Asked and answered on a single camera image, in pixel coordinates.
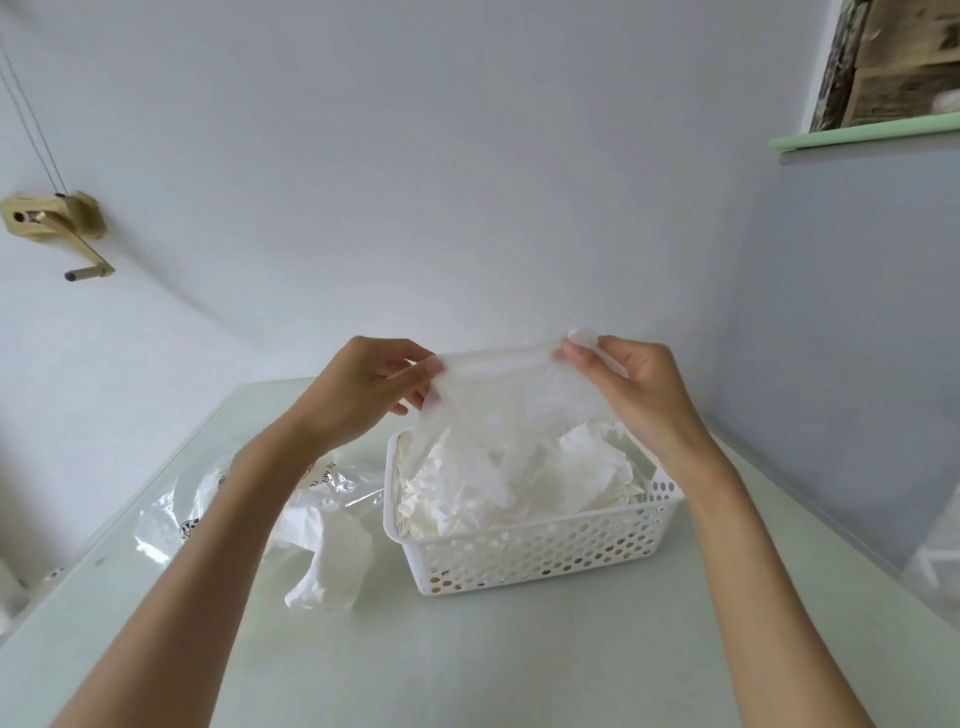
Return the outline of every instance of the hand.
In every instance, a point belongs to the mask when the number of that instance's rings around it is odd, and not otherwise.
[[[692,463],[705,458],[719,455],[726,460],[697,414],[668,347],[616,336],[601,336],[599,345],[623,365],[628,378],[571,341],[563,342],[561,352],[589,377],[623,424],[673,477],[681,477]]]
[[[405,415],[400,400],[420,409],[440,359],[409,339],[354,336],[284,417],[331,450],[356,440],[387,412]]]

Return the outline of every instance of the wrist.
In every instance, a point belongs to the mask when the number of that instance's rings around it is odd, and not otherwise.
[[[294,410],[285,412],[268,425],[257,436],[257,440],[263,443],[264,448],[279,455],[294,460],[309,460],[311,463],[334,448],[329,433],[300,417]]]
[[[704,493],[740,482],[733,463],[709,437],[708,442],[695,448],[678,450],[663,461],[663,468],[688,499],[696,499]]]

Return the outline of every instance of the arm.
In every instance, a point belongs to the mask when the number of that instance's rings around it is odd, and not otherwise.
[[[612,336],[564,343],[623,423],[660,458],[690,504],[710,596],[746,728],[873,728],[830,656],[732,463],[709,436],[665,346]]]
[[[340,350],[293,407],[237,453],[190,540],[53,726],[206,726],[283,504],[321,455],[388,410],[405,414],[400,399],[422,404],[436,371],[430,355],[409,341],[359,337]]]

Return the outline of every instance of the finger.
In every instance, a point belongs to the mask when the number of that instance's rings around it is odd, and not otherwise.
[[[412,398],[413,393],[425,390],[430,379],[444,370],[444,365],[436,356],[430,356],[418,364],[407,367],[402,372],[384,379],[383,388],[394,401]]]
[[[601,336],[597,339],[599,347],[627,370],[627,374],[638,376],[652,355],[663,348],[663,344],[648,341],[631,341],[619,336]]]
[[[398,375],[405,369],[409,369],[412,365],[409,361],[396,361],[389,360],[384,362],[377,370],[376,375],[382,378],[392,378]],[[430,385],[427,383],[425,386],[415,389],[413,392],[406,395],[406,399],[417,409],[423,408],[423,401],[426,398],[427,394],[430,392]]]
[[[373,339],[375,350],[382,359],[423,361],[435,354],[410,339]]]
[[[564,341],[560,345],[560,351],[566,360],[585,374],[608,400],[619,397],[630,386],[626,379],[604,364],[603,359],[597,356],[596,352],[574,344],[572,341]]]

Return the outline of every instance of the table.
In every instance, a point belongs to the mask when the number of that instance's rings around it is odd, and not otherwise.
[[[4,725],[47,725],[156,580],[160,566],[133,547],[140,508],[307,383],[237,389],[104,529],[0,648]],[[402,424],[388,416],[351,456],[382,463]],[[727,452],[877,725],[960,725],[960,633]],[[417,592],[379,516],[365,526],[376,556],[351,614],[291,612],[282,596],[299,575],[258,576],[213,725],[740,725],[685,507],[653,558],[434,598]]]

